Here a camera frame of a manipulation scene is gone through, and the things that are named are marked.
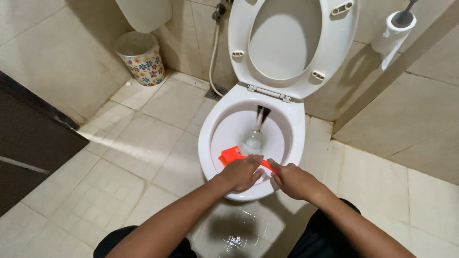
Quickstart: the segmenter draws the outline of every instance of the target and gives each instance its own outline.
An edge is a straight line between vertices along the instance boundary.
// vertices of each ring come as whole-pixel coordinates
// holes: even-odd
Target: floor drain grate
[[[218,92],[220,92],[223,95],[225,95],[229,91],[229,89],[227,89],[225,87],[222,87],[222,86],[219,86],[219,85],[216,85],[216,84],[214,84],[214,86],[218,90]],[[211,99],[211,100],[215,100],[215,101],[219,101],[219,100],[222,99],[222,97],[220,97],[217,93],[215,93],[215,91],[213,91],[212,87],[210,87],[210,89],[206,93],[205,97],[208,98],[208,99]]]

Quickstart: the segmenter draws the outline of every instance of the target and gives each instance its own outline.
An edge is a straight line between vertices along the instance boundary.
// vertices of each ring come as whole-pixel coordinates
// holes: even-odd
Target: toilet tank
[[[129,24],[138,32],[150,33],[172,18],[170,0],[115,0]]]

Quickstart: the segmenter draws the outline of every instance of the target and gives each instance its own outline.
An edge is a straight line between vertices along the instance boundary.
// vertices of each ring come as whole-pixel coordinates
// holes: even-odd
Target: toilet paper roll
[[[392,24],[392,19],[398,12],[391,14],[386,19],[386,29],[381,31],[372,41],[371,47],[382,55],[381,68],[384,71],[391,60],[394,58],[395,53],[408,37],[411,29],[416,25],[416,17],[413,15],[413,21],[405,28],[397,28]]]

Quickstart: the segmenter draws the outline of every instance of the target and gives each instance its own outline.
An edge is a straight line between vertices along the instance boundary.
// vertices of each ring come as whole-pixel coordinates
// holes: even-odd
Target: orange brush
[[[232,147],[228,150],[222,151],[222,155],[218,157],[218,159],[223,163],[223,165],[226,167],[230,162],[233,162],[236,159],[239,158],[246,158],[247,156],[242,155],[241,150],[239,149],[238,146]],[[267,169],[271,170],[274,174],[276,174],[278,177],[281,177],[279,173],[277,173],[266,160],[261,161],[261,165],[266,167]]]

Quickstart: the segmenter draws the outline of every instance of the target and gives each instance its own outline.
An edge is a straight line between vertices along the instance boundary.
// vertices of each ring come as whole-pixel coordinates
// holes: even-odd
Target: brush bristles
[[[223,163],[223,165],[226,167],[228,165],[228,161],[223,156],[219,156],[218,159]]]

